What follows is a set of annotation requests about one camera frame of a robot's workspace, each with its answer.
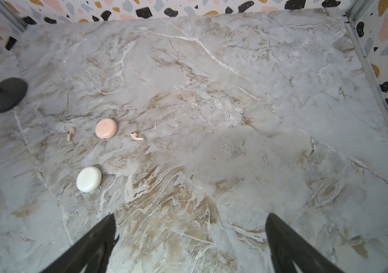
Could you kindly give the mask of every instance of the lamp base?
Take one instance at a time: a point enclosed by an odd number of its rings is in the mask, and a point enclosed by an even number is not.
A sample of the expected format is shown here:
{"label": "lamp base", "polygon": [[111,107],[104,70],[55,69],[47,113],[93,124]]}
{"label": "lamp base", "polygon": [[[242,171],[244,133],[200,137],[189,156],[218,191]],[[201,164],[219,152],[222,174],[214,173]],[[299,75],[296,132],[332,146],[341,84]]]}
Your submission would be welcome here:
{"label": "lamp base", "polygon": [[0,82],[0,113],[14,108],[26,95],[27,83],[22,79],[9,78]]}

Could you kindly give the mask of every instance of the black round base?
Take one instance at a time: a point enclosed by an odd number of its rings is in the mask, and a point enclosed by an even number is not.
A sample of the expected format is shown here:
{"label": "black round base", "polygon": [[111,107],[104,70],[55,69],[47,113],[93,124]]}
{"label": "black round base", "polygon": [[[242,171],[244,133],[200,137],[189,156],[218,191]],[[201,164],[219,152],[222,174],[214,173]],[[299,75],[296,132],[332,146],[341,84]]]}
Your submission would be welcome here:
{"label": "black round base", "polygon": [[0,82],[0,113],[14,108],[26,95],[27,83],[22,79],[9,78]]}

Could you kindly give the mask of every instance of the marble floor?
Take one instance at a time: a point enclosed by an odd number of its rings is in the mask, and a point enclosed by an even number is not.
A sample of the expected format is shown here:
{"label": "marble floor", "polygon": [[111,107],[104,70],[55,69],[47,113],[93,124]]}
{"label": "marble floor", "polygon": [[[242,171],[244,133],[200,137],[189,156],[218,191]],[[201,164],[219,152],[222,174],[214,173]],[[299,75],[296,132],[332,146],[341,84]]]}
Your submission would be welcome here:
{"label": "marble floor", "polygon": [[0,114],[0,272],[108,213],[109,272],[273,272],[270,212],[345,272],[388,272],[388,128],[338,10],[30,26],[0,75],[29,84]]}

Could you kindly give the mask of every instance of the black stand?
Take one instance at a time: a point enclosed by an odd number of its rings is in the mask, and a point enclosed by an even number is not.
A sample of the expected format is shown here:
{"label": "black stand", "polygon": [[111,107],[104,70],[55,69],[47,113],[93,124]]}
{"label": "black stand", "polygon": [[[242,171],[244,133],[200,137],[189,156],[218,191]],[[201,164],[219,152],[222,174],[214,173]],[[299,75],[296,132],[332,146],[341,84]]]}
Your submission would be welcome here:
{"label": "black stand", "polygon": [[26,93],[27,83],[22,79],[9,78],[0,82],[0,113],[14,108]]}

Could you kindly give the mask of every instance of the marble surface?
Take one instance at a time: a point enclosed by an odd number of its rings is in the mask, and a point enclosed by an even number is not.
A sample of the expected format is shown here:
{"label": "marble surface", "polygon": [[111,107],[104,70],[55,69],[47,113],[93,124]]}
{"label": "marble surface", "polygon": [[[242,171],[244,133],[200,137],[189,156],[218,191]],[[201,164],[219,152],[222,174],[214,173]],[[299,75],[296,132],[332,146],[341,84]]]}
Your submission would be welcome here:
{"label": "marble surface", "polygon": [[270,212],[345,272],[388,270],[388,128],[336,9],[31,26],[0,75],[29,83],[0,115],[0,272],[108,213],[110,272],[273,272]]}

